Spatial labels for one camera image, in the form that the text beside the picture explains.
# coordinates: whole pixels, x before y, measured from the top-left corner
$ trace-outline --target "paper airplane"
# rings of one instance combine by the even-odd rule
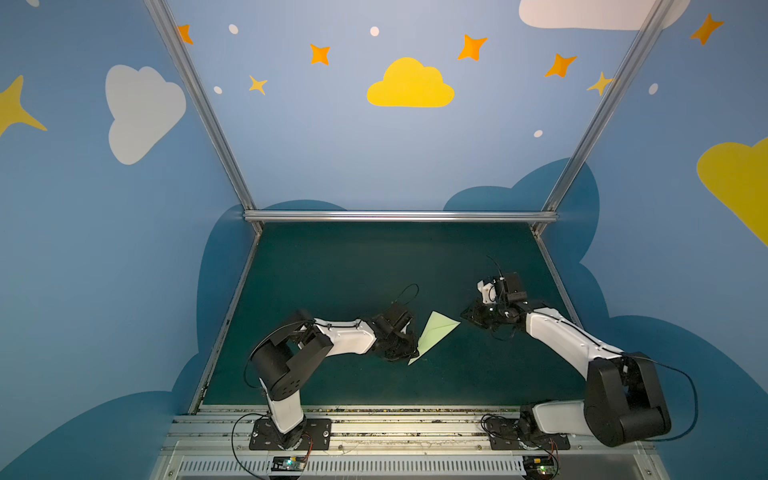
[[[459,324],[455,320],[449,319],[447,316],[437,312],[432,312],[427,320],[427,326],[424,327],[421,337],[419,337],[419,356],[414,359],[410,359],[408,364],[414,363],[416,360],[422,358],[422,355],[427,353],[437,342],[445,338],[454,328]]]

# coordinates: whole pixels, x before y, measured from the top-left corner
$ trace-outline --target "green mat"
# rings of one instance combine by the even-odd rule
[[[266,403],[259,389],[244,384],[243,365],[298,308],[354,320],[381,313],[417,283],[420,293],[408,305],[417,335],[433,310],[459,320],[478,295],[477,282],[496,271],[486,255],[505,273],[518,272],[531,298],[567,316],[523,224],[267,224],[204,402]],[[255,372],[249,380],[258,384]],[[464,322],[411,366],[373,354],[329,357],[301,390],[304,405],[520,405],[583,395],[581,376],[543,343],[524,334],[496,340]]]

